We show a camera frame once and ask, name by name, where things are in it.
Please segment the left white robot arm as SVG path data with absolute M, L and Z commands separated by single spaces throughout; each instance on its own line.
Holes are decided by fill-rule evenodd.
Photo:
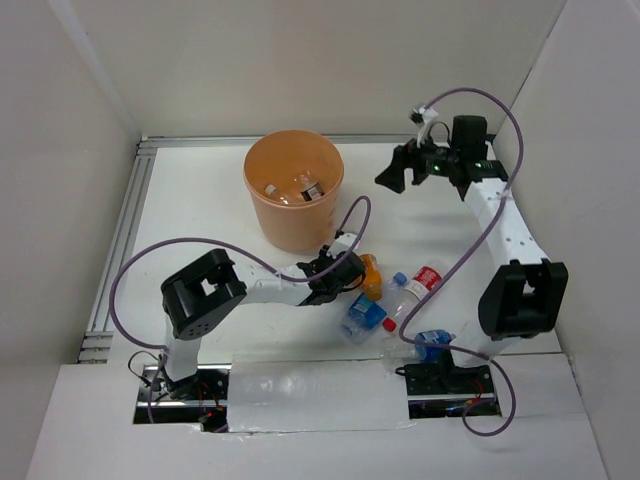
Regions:
M 214 249 L 161 285 L 167 353 L 161 385 L 173 399 L 184 399 L 199 383 L 201 338 L 242 304 L 318 306 L 334 301 L 364 277 L 355 253 L 322 251 L 308 262 L 273 274 L 264 267 L 235 264 L 224 249 Z

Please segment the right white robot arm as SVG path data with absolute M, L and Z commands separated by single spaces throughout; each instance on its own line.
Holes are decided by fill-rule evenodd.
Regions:
M 475 320 L 462 326 L 451 358 L 440 363 L 436 379 L 448 392 L 460 391 L 471 369 L 524 339 L 552 331 L 569 279 L 564 263 L 553 262 L 533 239 L 506 187 L 509 176 L 488 156 L 487 121 L 459 115 L 449 143 L 438 146 L 430 136 L 436 114 L 414 114 L 417 138 L 395 147 L 390 165 L 375 179 L 395 193 L 405 190 L 405 172 L 421 184 L 428 176 L 447 178 L 485 232 L 495 272 L 481 295 Z

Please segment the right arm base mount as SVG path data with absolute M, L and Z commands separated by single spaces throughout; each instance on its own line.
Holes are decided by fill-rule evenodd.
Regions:
M 444 351 L 436 363 L 405 364 L 394 373 L 405 381 L 412 420 L 461 417 L 472 405 L 469 416 L 501 413 L 488 365 L 460 368 Z

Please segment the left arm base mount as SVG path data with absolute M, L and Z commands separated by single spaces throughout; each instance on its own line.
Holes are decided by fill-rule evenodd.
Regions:
M 158 372 L 159 355 L 134 352 L 127 369 L 138 381 L 133 423 L 195 424 L 203 432 L 226 433 L 230 364 L 199 365 L 193 380 L 170 391 L 169 382 Z

